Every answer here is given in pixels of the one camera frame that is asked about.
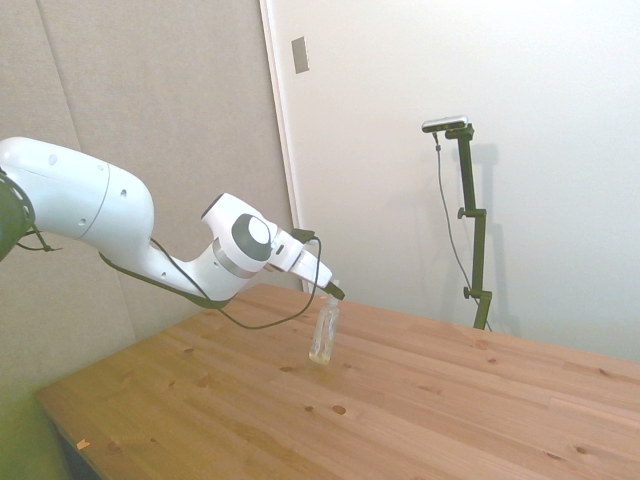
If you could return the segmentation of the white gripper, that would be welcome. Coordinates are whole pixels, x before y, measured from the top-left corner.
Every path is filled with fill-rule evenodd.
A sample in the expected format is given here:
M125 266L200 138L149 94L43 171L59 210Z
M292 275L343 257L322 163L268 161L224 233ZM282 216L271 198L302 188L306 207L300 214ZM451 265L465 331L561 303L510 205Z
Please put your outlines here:
M316 285L327 295L337 300L345 298L345 293L339 287L339 282L331 282L333 278L332 271L318 257L307 250L301 251L289 272L302 280Z

